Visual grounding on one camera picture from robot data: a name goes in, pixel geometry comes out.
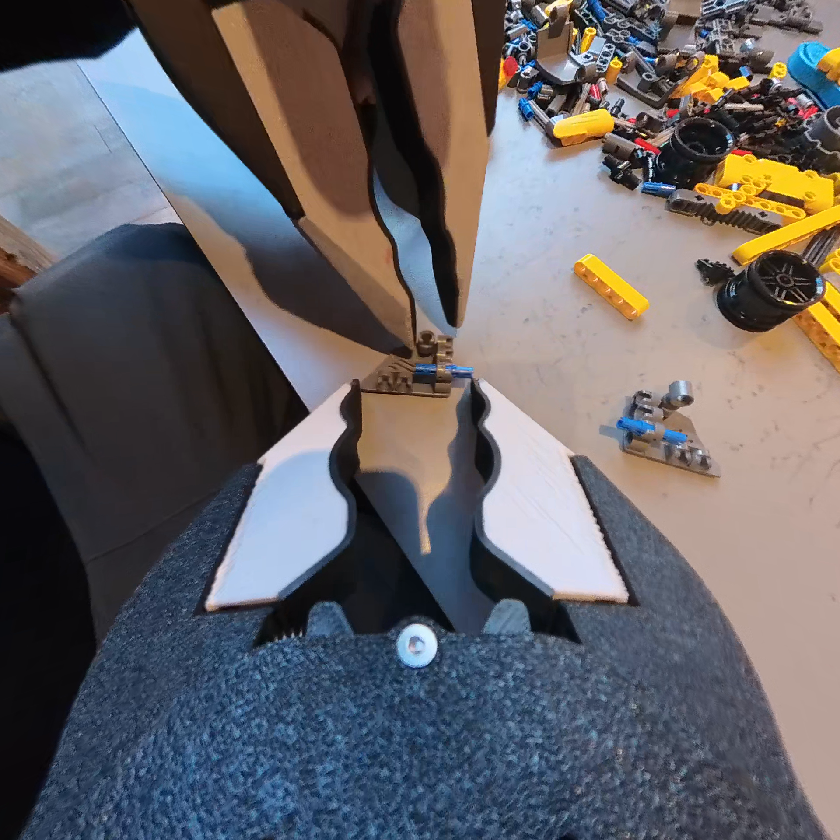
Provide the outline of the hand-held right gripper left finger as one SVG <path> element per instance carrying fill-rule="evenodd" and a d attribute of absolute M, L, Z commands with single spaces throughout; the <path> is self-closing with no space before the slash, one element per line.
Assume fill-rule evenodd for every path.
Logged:
<path fill-rule="evenodd" d="M 209 586 L 207 612 L 286 599 L 350 546 L 361 432 L 361 383 L 352 381 L 259 458 Z"/>

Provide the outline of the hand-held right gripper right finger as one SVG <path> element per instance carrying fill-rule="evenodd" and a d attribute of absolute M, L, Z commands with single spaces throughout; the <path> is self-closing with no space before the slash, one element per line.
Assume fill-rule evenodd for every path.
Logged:
<path fill-rule="evenodd" d="M 580 641 L 567 602 L 626 605 L 630 591 L 574 468 L 574 453 L 487 380 L 469 407 L 484 484 L 469 570 L 494 604 L 517 601 L 536 633 Z"/>

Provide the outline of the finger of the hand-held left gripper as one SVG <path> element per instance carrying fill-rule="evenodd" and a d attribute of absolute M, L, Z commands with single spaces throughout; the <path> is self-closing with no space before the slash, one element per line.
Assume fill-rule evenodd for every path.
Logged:
<path fill-rule="evenodd" d="M 395 35 L 430 175 L 423 229 L 448 324 L 462 326 L 489 153 L 472 3 L 402 2 Z"/>
<path fill-rule="evenodd" d="M 413 296 L 373 197 L 373 172 L 344 64 L 353 2 L 230 2 L 212 18 L 301 206 L 295 225 L 406 353 Z"/>

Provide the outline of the small grey brick assembly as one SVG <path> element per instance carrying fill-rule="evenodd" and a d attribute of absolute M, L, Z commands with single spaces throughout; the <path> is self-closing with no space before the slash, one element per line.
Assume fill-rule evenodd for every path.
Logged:
<path fill-rule="evenodd" d="M 623 415 L 599 431 L 627 455 L 719 478 L 718 462 L 686 415 L 694 401 L 692 384 L 685 380 L 672 381 L 662 392 L 641 388 L 627 399 Z"/>

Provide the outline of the grey toy panel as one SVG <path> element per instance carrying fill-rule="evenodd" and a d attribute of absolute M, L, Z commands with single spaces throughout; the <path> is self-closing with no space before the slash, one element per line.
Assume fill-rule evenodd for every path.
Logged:
<path fill-rule="evenodd" d="M 455 338 L 434 331 L 421 331 L 410 355 L 392 353 L 360 382 L 362 392 L 397 396 L 446 398 L 455 379 L 415 376 L 415 364 L 454 364 Z"/>

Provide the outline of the grey desk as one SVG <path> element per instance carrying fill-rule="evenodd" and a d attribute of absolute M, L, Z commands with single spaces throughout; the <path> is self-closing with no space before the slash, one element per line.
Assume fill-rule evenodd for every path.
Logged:
<path fill-rule="evenodd" d="M 279 204 L 176 93 L 138 33 L 80 68 L 310 409 L 383 338 Z M 551 149 L 508 94 L 491 137 L 456 358 L 587 456 L 689 561 L 759 671 L 805 792 L 838 838 L 838 374 L 791 322 L 732 327 L 697 276 L 742 237 L 614 185 L 595 144 Z M 573 271 L 593 254 L 649 301 L 629 321 Z M 721 470 L 600 434 L 639 389 L 692 384 Z"/>

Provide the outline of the pile of toy brick pieces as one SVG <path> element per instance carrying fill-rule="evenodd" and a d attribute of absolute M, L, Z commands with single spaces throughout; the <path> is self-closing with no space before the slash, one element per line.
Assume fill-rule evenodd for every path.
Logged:
<path fill-rule="evenodd" d="M 499 87 L 553 144 L 600 141 L 613 183 L 749 235 L 737 274 L 771 250 L 810 261 L 826 294 L 790 321 L 837 370 L 839 106 L 761 49 L 767 27 L 823 30 L 809 2 L 507 2 Z M 693 117 L 726 125 L 731 153 L 693 188 L 656 182 L 656 156 Z"/>

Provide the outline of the yellow toy beam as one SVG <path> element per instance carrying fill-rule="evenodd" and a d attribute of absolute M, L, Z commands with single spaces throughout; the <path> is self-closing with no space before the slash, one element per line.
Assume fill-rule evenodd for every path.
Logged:
<path fill-rule="evenodd" d="M 593 254 L 578 259 L 573 271 L 626 320 L 639 319 L 648 310 L 648 299 Z"/>

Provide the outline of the black toy wheel hub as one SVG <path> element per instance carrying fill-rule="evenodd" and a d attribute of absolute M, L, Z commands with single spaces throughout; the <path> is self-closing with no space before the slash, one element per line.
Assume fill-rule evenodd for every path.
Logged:
<path fill-rule="evenodd" d="M 715 294 L 720 314 L 736 328 L 766 333 L 826 294 L 826 281 L 801 255 L 771 250 L 724 281 Z"/>
<path fill-rule="evenodd" d="M 690 189 L 704 182 L 732 152 L 734 137 L 717 120 L 681 120 L 662 146 L 654 163 L 656 182 Z"/>

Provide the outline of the light blue curved toy panel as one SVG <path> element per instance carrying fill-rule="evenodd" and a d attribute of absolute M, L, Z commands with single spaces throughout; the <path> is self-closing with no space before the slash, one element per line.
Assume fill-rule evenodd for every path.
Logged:
<path fill-rule="evenodd" d="M 817 41 L 797 46 L 786 62 L 789 75 L 825 109 L 839 106 L 839 48 Z"/>

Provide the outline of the wooden post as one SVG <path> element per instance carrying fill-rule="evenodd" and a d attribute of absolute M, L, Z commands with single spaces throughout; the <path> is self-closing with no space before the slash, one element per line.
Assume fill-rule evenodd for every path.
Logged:
<path fill-rule="evenodd" d="M 16 290 L 56 263 L 56 258 L 24 231 L 1 217 L 1 314 Z"/>

